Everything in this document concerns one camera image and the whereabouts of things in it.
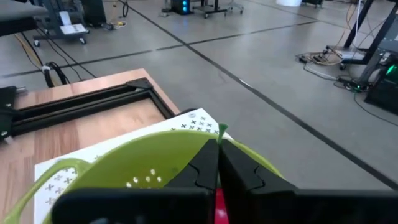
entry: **yellow cable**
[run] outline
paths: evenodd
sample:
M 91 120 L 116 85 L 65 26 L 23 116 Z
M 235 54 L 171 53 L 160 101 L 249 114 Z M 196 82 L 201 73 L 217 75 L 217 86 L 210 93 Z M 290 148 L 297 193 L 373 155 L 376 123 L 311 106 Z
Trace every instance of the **yellow cable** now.
M 23 40 L 21 40 L 21 38 L 20 38 L 17 34 L 14 34 L 14 36 L 15 36 L 16 39 L 19 41 L 19 43 L 21 43 L 22 47 L 26 50 L 26 52 L 27 52 L 30 56 L 33 57 L 33 59 L 34 59 L 34 60 L 36 61 L 36 63 L 38 64 L 38 67 L 40 68 L 40 67 L 41 67 L 40 60 L 37 58 L 36 54 L 33 53 L 33 50 L 32 50 Z M 53 83 L 55 86 L 59 86 L 59 85 L 60 85 L 59 82 L 56 81 L 56 80 L 51 76 L 51 74 L 50 74 L 50 78 L 51 78 L 52 83 Z
M 356 8 L 357 8 L 357 5 L 355 5 L 355 9 L 354 9 L 353 13 L 351 13 L 351 15 L 348 16 L 351 7 L 352 7 L 352 4 L 349 5 L 349 8 L 348 8 L 347 13 L 346 13 L 346 22 L 347 22 L 347 25 L 348 25 L 348 27 L 349 27 L 350 29 L 351 29 L 351 26 L 349 25 L 349 22 L 350 22 L 351 18 L 353 17 L 354 13 L 355 13 L 355 10 L 356 10 Z M 331 55 L 336 55 L 337 57 L 340 58 L 340 56 L 337 55 L 337 53 L 336 53 L 335 50 L 336 50 L 338 44 L 339 44 L 339 43 L 341 42 L 341 40 L 343 39 L 345 33 L 346 33 L 346 29 L 344 29 L 344 31 L 343 31 L 343 33 L 341 34 L 341 36 L 340 36 L 340 38 L 339 38 L 337 44 L 331 49 L 331 54 L 329 54 L 329 55 L 327 56 L 327 58 L 326 58 L 327 60 L 329 59 L 329 56 L 331 56 Z M 320 54 L 322 54 L 322 52 L 312 52 L 312 53 L 309 53 L 309 54 L 302 54 L 302 55 L 304 55 L 304 56 L 307 58 L 307 60 L 309 60 L 309 61 L 311 61 L 311 62 L 313 62 L 313 63 L 315 63 L 315 64 L 318 64 L 318 65 L 338 65 L 338 64 L 340 64 L 340 63 L 343 61 L 343 59 L 340 59 L 340 60 L 338 60 L 338 61 L 336 61 L 336 62 L 323 63 L 323 62 L 319 62 L 319 61 L 316 61 L 316 60 L 313 59 L 313 56 L 320 55 Z

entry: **black metal rail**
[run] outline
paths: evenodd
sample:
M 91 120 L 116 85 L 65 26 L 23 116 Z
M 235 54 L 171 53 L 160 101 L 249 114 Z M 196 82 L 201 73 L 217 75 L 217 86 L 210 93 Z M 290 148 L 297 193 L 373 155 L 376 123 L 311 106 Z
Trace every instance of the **black metal rail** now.
M 18 136 L 144 99 L 151 99 L 165 119 L 174 116 L 150 82 L 140 78 L 111 88 L 23 108 L 13 118 L 9 116 L 12 119 L 10 134 L 2 137 Z

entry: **colander handle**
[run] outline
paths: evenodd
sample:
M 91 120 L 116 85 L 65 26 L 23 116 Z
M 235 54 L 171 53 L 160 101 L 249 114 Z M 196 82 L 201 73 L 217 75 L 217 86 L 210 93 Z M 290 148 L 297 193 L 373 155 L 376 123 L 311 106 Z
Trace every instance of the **colander handle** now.
M 41 186 L 43 186 L 44 183 L 46 183 L 46 181 L 48 181 L 49 178 L 51 178 L 58 171 L 64 168 L 72 167 L 76 169 L 77 175 L 81 175 L 90 167 L 90 165 L 91 164 L 89 162 L 81 159 L 62 159 L 56 162 L 52 167 L 46 170 L 44 174 L 42 174 L 39 179 L 33 184 L 30 190 L 26 192 L 21 199 L 19 199 L 19 201 L 14 205 L 14 208 L 11 209 L 11 211 L 4 219 L 3 224 L 18 224 L 19 217 L 21 216 L 21 213 L 25 208 L 26 203 L 33 197 L 36 191 L 38 191 Z

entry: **caster wheel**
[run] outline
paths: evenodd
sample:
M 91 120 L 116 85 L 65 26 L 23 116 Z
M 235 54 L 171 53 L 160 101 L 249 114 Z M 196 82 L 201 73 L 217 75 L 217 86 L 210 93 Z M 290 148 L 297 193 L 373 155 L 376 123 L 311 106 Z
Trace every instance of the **caster wheel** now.
M 79 40 L 81 44 L 87 44 L 87 41 L 84 38 L 80 37 Z
M 346 69 L 346 65 L 341 63 L 340 66 L 338 67 L 341 71 Z
M 34 45 L 35 47 L 40 47 L 40 42 L 39 42 L 38 40 L 35 40 L 35 41 L 33 42 L 33 45 Z

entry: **green light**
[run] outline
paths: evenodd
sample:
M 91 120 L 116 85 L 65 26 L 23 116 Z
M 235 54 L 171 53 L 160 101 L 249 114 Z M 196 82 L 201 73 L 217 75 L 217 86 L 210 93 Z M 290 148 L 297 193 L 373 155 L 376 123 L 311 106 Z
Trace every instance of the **green light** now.
M 393 70 L 395 70 L 396 68 L 397 68 L 396 65 L 391 65 L 391 66 L 388 68 L 386 75 L 389 75 L 389 74 L 390 74 Z

